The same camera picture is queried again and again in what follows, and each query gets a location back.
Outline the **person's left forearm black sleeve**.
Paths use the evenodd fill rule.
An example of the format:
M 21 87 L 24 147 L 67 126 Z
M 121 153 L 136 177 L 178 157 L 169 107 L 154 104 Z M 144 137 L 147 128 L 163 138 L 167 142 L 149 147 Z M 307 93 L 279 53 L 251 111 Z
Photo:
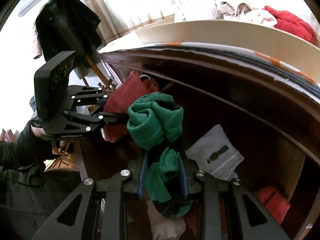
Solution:
M 50 141 L 37 137 L 29 121 L 15 142 L 1 142 L 1 166 L 20 168 L 55 159 Z

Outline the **person's left hand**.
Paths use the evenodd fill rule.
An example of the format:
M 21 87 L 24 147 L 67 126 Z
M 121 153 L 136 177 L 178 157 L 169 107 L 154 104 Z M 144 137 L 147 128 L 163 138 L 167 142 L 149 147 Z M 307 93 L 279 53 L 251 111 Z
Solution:
M 75 150 L 74 142 L 70 140 L 52 141 L 49 139 L 49 137 L 46 135 L 46 133 L 42 128 L 31 126 L 31 130 L 36 137 L 49 142 L 50 146 L 52 147 L 53 154 L 55 155 L 61 155 L 66 153 L 73 154 Z

